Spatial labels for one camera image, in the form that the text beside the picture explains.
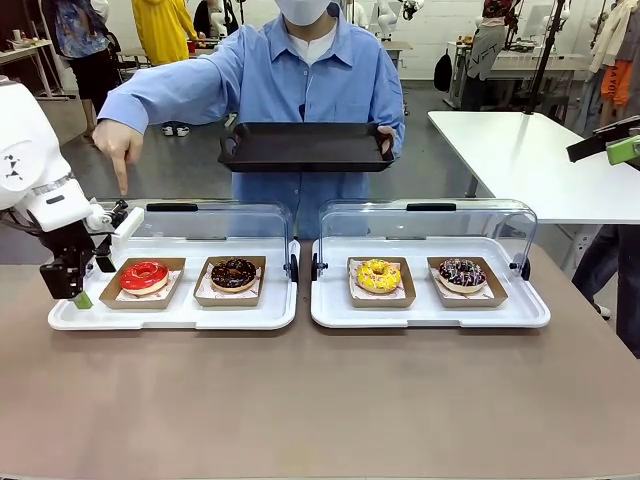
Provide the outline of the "person's right hand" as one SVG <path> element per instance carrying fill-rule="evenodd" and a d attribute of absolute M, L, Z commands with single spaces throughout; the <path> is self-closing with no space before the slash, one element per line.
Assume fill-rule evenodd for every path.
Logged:
<path fill-rule="evenodd" d="M 119 191 L 126 196 L 129 190 L 127 165 L 139 159 L 143 135 L 125 124 L 103 119 L 98 122 L 92 138 L 98 149 L 112 161 Z"/>

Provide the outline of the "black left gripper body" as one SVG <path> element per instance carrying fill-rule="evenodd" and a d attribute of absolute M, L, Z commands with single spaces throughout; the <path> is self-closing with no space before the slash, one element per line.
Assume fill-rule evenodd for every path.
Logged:
<path fill-rule="evenodd" d="M 95 243 L 84 224 L 69 224 L 41 232 L 39 241 L 55 261 L 66 266 L 85 266 L 95 254 Z"/>

